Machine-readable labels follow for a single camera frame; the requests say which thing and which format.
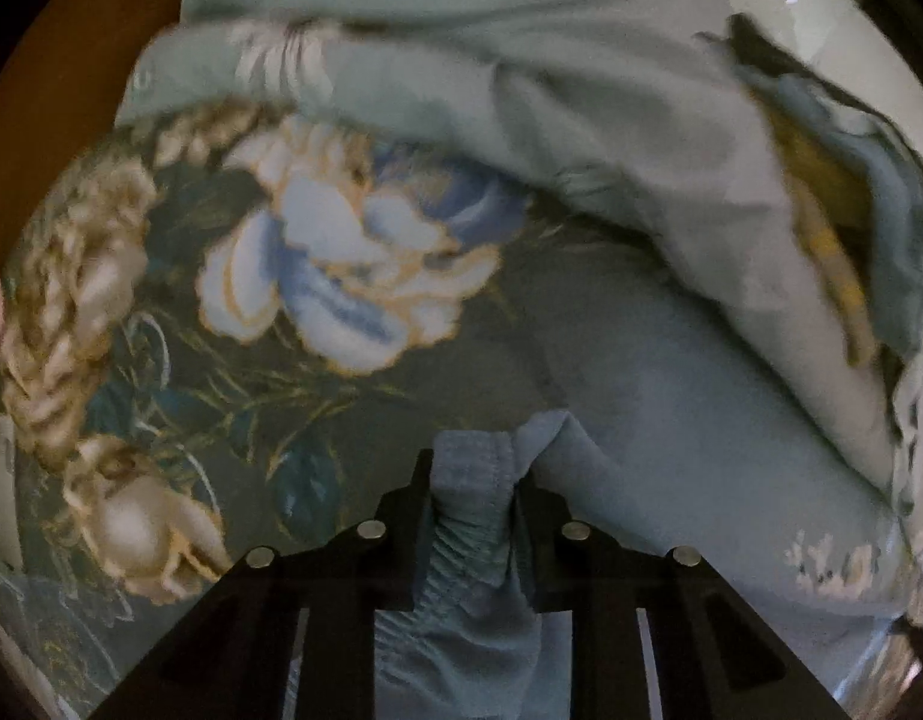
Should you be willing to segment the dark floral bed blanket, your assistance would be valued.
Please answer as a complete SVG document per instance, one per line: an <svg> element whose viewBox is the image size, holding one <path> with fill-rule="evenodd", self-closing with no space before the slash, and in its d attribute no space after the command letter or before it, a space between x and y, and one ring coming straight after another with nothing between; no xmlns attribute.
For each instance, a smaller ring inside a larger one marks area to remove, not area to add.
<svg viewBox="0 0 923 720"><path fill-rule="evenodd" d="M317 548L445 431L558 403L553 199L434 146L205 104L59 176L1 268L0 655L84 718L248 550Z"/></svg>

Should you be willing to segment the red wooden headboard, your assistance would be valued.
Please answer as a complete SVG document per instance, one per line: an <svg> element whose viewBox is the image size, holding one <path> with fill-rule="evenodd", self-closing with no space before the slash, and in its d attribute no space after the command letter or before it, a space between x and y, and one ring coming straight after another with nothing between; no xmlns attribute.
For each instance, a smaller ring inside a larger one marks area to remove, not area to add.
<svg viewBox="0 0 923 720"><path fill-rule="evenodd" d="M113 125L180 0L48 0L0 71L0 259L61 169Z"/></svg>

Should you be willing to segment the light blue floral duvet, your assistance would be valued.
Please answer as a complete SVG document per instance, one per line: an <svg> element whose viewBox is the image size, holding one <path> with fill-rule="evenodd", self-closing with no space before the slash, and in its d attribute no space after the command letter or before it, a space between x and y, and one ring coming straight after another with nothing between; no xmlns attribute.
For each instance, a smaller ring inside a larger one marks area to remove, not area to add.
<svg viewBox="0 0 923 720"><path fill-rule="evenodd" d="M458 149L572 210L651 236L823 433L889 495L923 557L923 181L875 146L870 314L900 360L878 388L797 247L777 115L697 37L729 0L182 0L118 117L222 96Z"/></svg>

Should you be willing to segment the blue-grey garment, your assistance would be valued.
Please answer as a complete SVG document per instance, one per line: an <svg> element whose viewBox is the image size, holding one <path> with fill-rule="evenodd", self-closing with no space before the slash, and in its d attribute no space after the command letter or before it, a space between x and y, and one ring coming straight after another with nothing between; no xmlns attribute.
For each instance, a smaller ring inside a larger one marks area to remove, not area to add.
<svg viewBox="0 0 923 720"><path fill-rule="evenodd" d="M385 718L561 718L569 621L520 593L507 514L534 476L649 553L691 544L841 702L904 610L900 525L712 309L662 271L505 271L509 348L448 378L480 405L434 442L434 556L418 606L377 619Z"/></svg>

